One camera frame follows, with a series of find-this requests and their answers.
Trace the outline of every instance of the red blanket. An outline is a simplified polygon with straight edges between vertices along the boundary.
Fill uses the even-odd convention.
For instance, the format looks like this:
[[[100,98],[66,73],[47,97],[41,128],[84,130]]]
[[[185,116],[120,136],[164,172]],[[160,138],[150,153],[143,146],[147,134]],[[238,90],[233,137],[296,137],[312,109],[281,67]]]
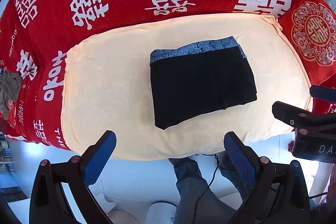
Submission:
[[[303,19],[297,9],[306,9],[300,8],[306,1],[316,7],[308,8]],[[180,16],[274,15],[302,57],[312,84],[319,84],[335,73],[335,15],[329,10],[323,0],[10,0],[0,20],[0,66],[19,71],[23,88],[18,101],[9,102],[9,123],[19,139],[68,149],[60,126],[65,53],[93,34]],[[302,30],[308,35],[298,34]],[[311,45],[308,55],[302,37]],[[312,46],[316,44],[317,52]]]

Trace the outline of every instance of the white tile floor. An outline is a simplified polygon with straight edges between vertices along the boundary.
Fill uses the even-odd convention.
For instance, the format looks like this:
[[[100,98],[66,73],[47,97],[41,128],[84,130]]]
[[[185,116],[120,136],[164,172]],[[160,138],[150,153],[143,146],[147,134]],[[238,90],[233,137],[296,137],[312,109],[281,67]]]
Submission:
[[[287,151],[288,143],[294,134],[275,136],[268,140],[248,144],[259,156],[267,156],[273,162],[289,163],[294,157]],[[14,178],[23,192],[31,195],[35,174],[41,160],[49,159],[51,163],[68,161],[73,152],[57,149],[42,144],[10,142],[14,161]],[[193,157],[198,163],[203,177],[210,182],[216,168],[216,161],[211,156]],[[306,175],[310,189],[318,164],[312,161],[299,160]],[[157,201],[178,204],[179,193],[175,186],[176,177],[168,160],[128,161],[109,160],[96,184],[90,186],[94,195],[104,193],[108,201],[114,201],[118,208],[124,210],[143,223],[149,206]],[[233,184],[222,177],[218,171],[211,190],[223,201],[239,207],[241,199]],[[76,217],[84,223],[74,202],[70,202],[76,211]]]

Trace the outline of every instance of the blue jeans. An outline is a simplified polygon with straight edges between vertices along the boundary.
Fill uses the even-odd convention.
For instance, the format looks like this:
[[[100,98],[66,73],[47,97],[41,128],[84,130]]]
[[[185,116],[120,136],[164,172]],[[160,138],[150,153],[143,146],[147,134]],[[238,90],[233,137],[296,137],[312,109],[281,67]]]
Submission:
[[[232,163],[231,165],[226,165],[226,168],[234,169]],[[208,187],[208,183],[202,178],[198,164],[194,160],[182,160],[174,165],[174,170],[177,177],[176,187],[181,196],[174,224],[191,224],[195,203]],[[221,169],[221,174],[233,183],[244,200],[250,189],[242,184],[237,171]],[[226,224],[229,223],[235,212],[235,209],[220,201],[208,189],[198,203],[195,224]]]

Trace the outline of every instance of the black cable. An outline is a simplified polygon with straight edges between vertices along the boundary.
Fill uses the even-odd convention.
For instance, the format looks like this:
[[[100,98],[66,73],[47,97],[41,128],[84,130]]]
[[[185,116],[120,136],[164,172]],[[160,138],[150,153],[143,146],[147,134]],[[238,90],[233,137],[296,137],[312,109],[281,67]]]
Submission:
[[[192,224],[194,224],[195,221],[196,221],[196,215],[197,215],[197,206],[198,206],[198,203],[199,203],[199,201],[201,200],[201,198],[205,195],[206,191],[210,188],[210,186],[211,186],[211,184],[213,183],[213,181],[215,180],[216,172],[217,172],[217,170],[218,170],[218,168],[219,168],[219,159],[218,159],[218,156],[217,156],[216,154],[214,154],[214,155],[202,154],[202,155],[203,155],[203,156],[214,156],[214,157],[216,158],[216,160],[217,160],[217,167],[216,167],[216,169],[215,169],[215,171],[214,171],[214,173],[213,173],[212,180],[211,180],[211,182],[209,183],[208,187],[205,189],[205,191],[203,192],[203,194],[201,194],[201,196],[200,196],[200,197],[196,200],[196,202],[195,202],[194,217],[193,217]]]
[[[210,155],[207,155],[207,154],[201,154],[201,155],[203,155],[203,156],[214,156],[214,157],[217,157],[217,158],[218,158],[218,156],[217,156],[216,154],[210,154]],[[218,168],[220,168],[220,169],[222,169],[222,170],[236,171],[236,169],[229,169],[229,168],[224,168],[224,167],[219,166],[219,160],[218,160],[217,165],[218,165]]]
[[[318,198],[319,196],[323,196],[323,195],[326,195],[326,194],[328,194],[328,192],[325,192],[325,193],[322,193],[322,194],[318,194],[318,195],[310,196],[309,199]]]

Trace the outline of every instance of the beige pillow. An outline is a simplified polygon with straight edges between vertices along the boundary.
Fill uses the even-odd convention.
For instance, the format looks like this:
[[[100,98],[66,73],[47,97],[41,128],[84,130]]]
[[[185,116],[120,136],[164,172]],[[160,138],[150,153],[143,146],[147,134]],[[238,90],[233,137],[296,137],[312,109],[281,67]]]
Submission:
[[[281,30],[273,16],[213,14],[113,29],[82,41],[66,58],[61,123],[67,145],[82,154],[112,130],[113,158],[159,160],[219,152],[228,131],[243,142],[289,132],[291,127],[273,117],[272,104],[311,110],[312,99],[300,58]],[[150,53],[229,36],[248,58],[257,101],[156,128]]]

